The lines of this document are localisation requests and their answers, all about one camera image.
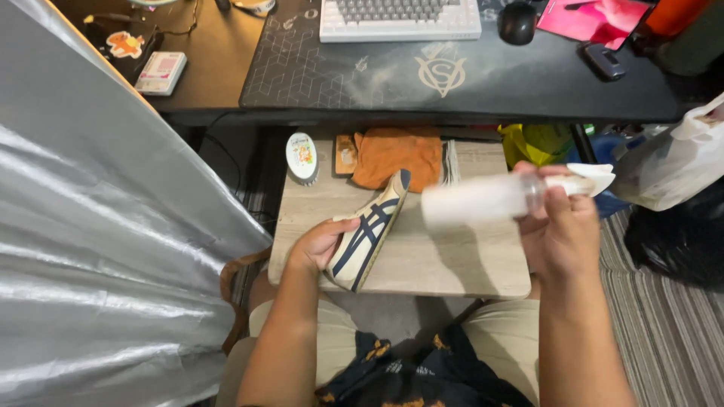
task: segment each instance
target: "beige shorts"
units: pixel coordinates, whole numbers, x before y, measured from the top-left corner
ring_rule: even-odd
[[[272,302],[254,309],[249,316],[250,337],[236,343],[229,355],[216,407],[233,407],[248,357],[266,321]],[[516,300],[484,306],[463,323],[478,359],[498,377],[509,381],[535,406],[538,396],[538,312],[537,300]],[[321,387],[347,368],[355,358],[357,326],[339,306],[319,301],[317,314],[317,374]]]

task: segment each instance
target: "computer mouse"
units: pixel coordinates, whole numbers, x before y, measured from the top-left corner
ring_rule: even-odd
[[[523,1],[505,6],[498,17],[500,38],[513,45],[526,45],[533,41],[536,25],[538,25],[536,8]]]

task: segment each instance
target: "desk mat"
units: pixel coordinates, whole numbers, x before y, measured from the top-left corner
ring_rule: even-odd
[[[504,43],[497,18],[510,0],[478,0],[477,41],[341,44],[319,42],[321,1],[280,2],[268,17],[241,107],[619,118],[675,111],[661,71],[628,49],[618,53],[627,76],[603,83],[575,41],[538,30],[527,46]]]

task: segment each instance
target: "man's right hand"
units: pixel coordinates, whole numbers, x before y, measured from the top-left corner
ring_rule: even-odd
[[[518,162],[513,173],[538,177],[570,175],[565,166],[536,168]],[[568,197],[561,187],[544,194],[544,209],[518,220],[521,242],[530,267],[542,281],[562,277],[598,276],[599,220],[593,198]]]

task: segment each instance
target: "folded cloth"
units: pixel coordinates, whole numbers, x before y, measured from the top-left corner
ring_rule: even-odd
[[[412,173],[410,191],[436,185],[440,177],[442,144],[435,127],[379,127],[355,133],[357,167],[352,181],[369,189],[387,187],[400,168]]]

